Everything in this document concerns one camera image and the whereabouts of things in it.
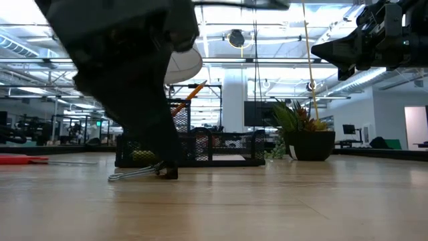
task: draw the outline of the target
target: ceiling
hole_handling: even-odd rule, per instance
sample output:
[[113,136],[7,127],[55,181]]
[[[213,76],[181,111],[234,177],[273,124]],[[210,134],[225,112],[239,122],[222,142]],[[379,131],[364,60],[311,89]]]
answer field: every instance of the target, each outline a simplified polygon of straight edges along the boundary
[[[202,58],[255,58],[255,35],[257,35],[257,57],[259,58],[307,58],[303,7],[300,1],[292,0],[290,2],[292,4],[288,11],[258,10],[254,12],[234,7],[196,7],[195,13],[201,33],[196,40],[196,45]],[[305,8],[310,46],[348,35],[354,30],[355,22],[344,21],[344,15],[354,17],[362,11],[362,7],[353,6],[353,0],[305,0],[305,3],[307,3]],[[229,43],[229,34],[232,29],[241,30],[245,38],[243,48],[235,48]],[[6,36],[38,53],[38,57],[68,58],[60,42],[54,40],[53,31],[33,0],[8,0],[2,3],[0,8],[1,36]],[[0,58],[22,57],[11,50],[0,48]],[[72,88],[74,86],[72,77],[76,74],[74,66],[63,63],[57,64],[56,67],[57,71],[52,71],[37,64],[0,64],[0,69],[2,69],[0,82],[3,84],[57,86],[57,88],[45,89],[45,91],[52,95],[81,95]],[[259,96],[260,92],[263,96],[308,94],[306,84],[310,81],[310,76],[308,65],[304,62],[298,65],[260,64],[257,74],[254,64],[205,63],[194,78],[180,84],[200,83],[208,80],[208,84],[221,85],[229,68],[245,69],[244,73],[248,79],[247,94],[250,99],[254,95],[255,79],[261,80],[261,89],[257,87],[255,90],[256,96]],[[317,92],[323,92],[339,84],[336,73],[336,68],[331,64],[314,66],[313,78],[318,84]],[[175,98],[185,98],[191,91],[191,89],[182,88],[175,93]],[[195,108],[197,106],[212,107],[204,107],[204,111],[195,113],[192,121],[196,125],[217,123],[219,118],[218,109],[216,109],[219,108],[217,95],[218,93],[214,90],[204,88],[199,96],[205,96],[205,98],[193,101],[192,107]],[[100,107],[90,97],[63,98],[62,102]]]

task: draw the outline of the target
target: potted plant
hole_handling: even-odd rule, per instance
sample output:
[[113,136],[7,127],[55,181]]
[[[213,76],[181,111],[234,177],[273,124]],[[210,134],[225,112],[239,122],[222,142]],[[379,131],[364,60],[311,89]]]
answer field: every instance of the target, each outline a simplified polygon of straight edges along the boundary
[[299,161],[325,161],[334,149],[336,133],[327,130],[327,124],[310,118],[310,114],[297,101],[287,107],[279,101],[274,116],[291,158]]

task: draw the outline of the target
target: wooden floor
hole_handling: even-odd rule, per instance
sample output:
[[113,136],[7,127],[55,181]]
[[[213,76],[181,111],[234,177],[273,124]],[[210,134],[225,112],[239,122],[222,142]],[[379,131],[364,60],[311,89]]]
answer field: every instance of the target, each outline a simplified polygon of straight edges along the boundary
[[1,241],[427,241],[428,163],[331,157],[108,183],[97,165],[0,166]]

